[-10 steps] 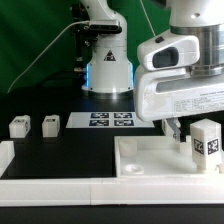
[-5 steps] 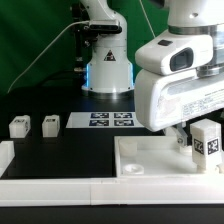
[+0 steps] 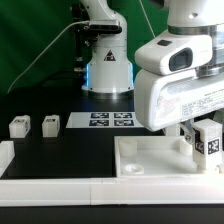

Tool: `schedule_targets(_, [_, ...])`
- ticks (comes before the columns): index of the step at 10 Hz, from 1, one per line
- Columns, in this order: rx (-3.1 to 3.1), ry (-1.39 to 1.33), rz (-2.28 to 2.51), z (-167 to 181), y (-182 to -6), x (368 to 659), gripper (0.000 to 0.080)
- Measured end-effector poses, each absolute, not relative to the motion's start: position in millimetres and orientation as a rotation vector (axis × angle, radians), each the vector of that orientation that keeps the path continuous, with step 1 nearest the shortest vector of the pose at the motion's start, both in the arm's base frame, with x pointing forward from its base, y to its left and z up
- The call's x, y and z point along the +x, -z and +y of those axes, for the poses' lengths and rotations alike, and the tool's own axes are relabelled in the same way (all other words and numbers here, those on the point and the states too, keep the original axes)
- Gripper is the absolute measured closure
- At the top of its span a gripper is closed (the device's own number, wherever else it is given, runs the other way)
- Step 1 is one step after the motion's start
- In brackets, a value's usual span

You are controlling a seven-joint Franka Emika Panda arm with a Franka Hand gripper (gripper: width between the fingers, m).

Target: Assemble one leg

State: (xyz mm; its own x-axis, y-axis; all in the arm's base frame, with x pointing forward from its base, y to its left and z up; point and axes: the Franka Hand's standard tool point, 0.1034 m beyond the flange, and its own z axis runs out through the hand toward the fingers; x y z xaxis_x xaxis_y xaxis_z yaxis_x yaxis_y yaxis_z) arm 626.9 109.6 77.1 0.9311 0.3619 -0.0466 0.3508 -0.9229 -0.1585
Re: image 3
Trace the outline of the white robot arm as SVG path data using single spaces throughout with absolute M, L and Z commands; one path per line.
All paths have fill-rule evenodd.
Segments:
M 96 35 L 83 90 L 132 91 L 138 122 L 151 131 L 224 108 L 224 0 L 149 0 L 169 10 L 168 29 L 140 47 L 133 73 L 127 23 L 107 0 L 80 0 Z

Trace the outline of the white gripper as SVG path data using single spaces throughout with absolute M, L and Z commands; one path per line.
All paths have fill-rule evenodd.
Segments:
M 195 143 L 193 118 L 224 108 L 224 72 L 197 78 L 194 70 L 159 76 L 141 70 L 134 84 L 138 122 L 157 131 L 180 123 L 187 143 Z

